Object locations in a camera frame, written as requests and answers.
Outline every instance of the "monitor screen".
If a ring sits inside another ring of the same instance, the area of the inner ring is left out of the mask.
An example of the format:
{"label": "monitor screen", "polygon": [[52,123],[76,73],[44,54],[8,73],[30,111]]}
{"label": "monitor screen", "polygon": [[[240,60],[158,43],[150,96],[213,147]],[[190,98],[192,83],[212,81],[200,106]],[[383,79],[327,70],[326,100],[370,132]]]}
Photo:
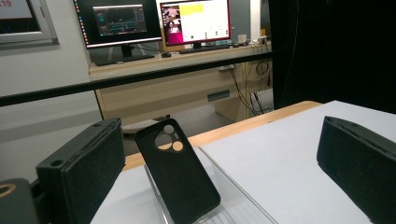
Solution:
{"label": "monitor screen", "polygon": [[160,2],[166,46],[193,44],[231,38],[228,0]]}
{"label": "monitor screen", "polygon": [[159,41],[155,0],[73,0],[87,49]]}

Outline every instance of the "keyboard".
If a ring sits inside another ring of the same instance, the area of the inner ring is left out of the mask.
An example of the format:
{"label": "keyboard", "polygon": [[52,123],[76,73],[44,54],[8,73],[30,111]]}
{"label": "keyboard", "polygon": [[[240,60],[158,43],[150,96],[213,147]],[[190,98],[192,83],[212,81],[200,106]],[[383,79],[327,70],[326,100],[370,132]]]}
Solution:
{"label": "keyboard", "polygon": [[188,54],[188,53],[197,53],[203,51],[217,50],[217,49],[229,49],[228,45],[219,45],[219,46],[204,46],[200,49],[181,49],[178,51],[179,54]]}
{"label": "keyboard", "polygon": [[122,58],[122,59],[96,61],[94,63],[96,64],[96,66],[103,66],[103,65],[114,64],[114,63],[133,62],[133,61],[138,61],[138,60],[150,59],[150,58],[154,58],[154,57],[155,57],[155,55],[135,55],[132,57],[126,57],[126,58]]}

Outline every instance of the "mouse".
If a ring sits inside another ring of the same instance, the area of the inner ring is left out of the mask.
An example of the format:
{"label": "mouse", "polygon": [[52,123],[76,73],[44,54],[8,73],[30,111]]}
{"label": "mouse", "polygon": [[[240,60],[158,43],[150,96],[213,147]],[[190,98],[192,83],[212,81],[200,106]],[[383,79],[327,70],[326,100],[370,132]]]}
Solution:
{"label": "mouse", "polygon": [[172,54],[171,54],[170,52],[165,52],[165,53],[162,53],[162,54],[161,54],[161,57],[163,57],[163,58],[170,58],[170,57],[172,57]]}

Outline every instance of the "white wall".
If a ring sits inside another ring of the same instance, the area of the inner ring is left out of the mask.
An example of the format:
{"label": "white wall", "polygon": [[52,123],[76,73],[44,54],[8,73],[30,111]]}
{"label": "white wall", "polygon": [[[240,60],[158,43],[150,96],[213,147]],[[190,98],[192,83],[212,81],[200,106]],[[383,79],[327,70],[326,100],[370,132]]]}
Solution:
{"label": "white wall", "polygon": [[[90,81],[73,1],[47,5],[60,45],[0,50],[0,96]],[[92,91],[0,107],[0,180],[35,180],[40,161],[99,120]]]}

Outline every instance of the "computer screen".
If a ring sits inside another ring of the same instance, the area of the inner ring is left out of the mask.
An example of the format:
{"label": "computer screen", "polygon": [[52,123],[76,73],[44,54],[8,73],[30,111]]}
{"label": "computer screen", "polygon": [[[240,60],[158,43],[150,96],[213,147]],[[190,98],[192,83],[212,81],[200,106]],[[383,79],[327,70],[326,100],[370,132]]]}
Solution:
{"label": "computer screen", "polygon": [[73,0],[87,49],[160,41],[155,0]]}
{"label": "computer screen", "polygon": [[231,38],[228,0],[187,0],[159,3],[166,46]]}

